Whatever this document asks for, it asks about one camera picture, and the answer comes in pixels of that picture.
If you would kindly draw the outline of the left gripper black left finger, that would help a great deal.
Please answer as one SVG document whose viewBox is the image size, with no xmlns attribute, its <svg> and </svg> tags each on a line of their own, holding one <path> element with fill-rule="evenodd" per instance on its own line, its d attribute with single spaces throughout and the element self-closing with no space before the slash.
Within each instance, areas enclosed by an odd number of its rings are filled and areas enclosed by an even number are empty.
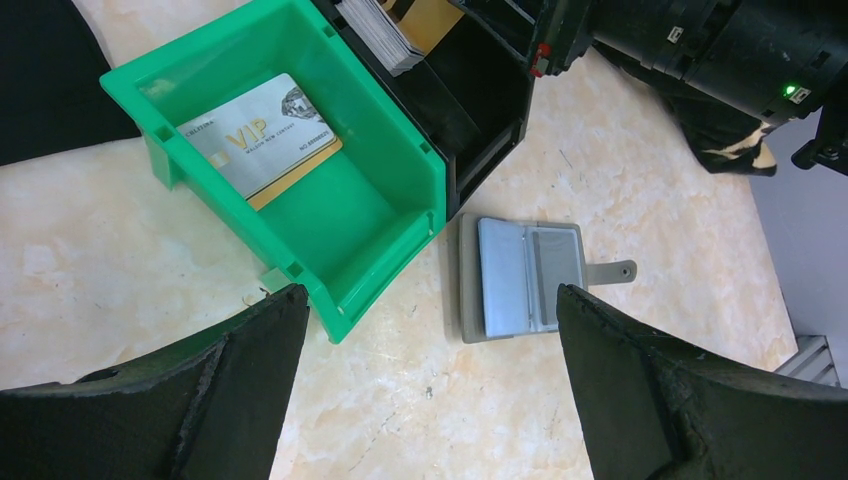
<svg viewBox="0 0 848 480">
<path fill-rule="evenodd" d="M 289 285 L 69 383 L 1 394 L 5 479 L 266 479 L 310 309 Z"/>
</svg>

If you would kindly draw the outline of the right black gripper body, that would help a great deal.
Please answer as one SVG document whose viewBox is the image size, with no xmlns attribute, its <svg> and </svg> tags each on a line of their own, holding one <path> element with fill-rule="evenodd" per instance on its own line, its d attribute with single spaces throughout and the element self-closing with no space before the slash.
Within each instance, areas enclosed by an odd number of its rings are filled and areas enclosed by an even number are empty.
<svg viewBox="0 0 848 480">
<path fill-rule="evenodd" d="M 545 1 L 529 71 L 556 75 L 592 45 L 773 125 L 847 120 L 844 1 Z"/>
</svg>

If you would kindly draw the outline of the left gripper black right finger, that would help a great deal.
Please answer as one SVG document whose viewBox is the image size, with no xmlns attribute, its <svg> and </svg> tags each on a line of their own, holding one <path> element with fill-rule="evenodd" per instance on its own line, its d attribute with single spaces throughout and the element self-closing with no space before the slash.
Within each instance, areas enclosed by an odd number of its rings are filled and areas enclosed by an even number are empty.
<svg viewBox="0 0 848 480">
<path fill-rule="evenodd" d="M 753 368 L 574 285 L 559 336 L 597 479 L 843 479 L 847 393 Z"/>
</svg>

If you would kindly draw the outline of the green plastic bin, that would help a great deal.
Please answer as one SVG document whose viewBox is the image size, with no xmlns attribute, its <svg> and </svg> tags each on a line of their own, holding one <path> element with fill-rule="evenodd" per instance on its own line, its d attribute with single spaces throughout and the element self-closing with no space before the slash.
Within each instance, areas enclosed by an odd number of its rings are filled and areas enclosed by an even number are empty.
<svg viewBox="0 0 848 480">
<path fill-rule="evenodd" d="M 286 73 L 341 149 L 255 210 L 178 126 Z M 140 128 L 154 176 L 187 188 L 266 265 L 306 287 L 333 343 L 446 223 L 446 165 L 309 1 L 251 1 L 102 76 Z"/>
</svg>

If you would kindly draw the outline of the gold VIP card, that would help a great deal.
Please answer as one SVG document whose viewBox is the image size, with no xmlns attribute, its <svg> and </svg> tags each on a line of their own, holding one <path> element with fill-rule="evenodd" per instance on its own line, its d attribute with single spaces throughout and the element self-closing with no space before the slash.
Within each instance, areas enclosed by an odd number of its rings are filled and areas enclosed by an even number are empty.
<svg viewBox="0 0 848 480">
<path fill-rule="evenodd" d="M 425 55 L 463 17 L 463 12 L 446 0 L 386 0 L 380 5 L 407 40 Z"/>
</svg>

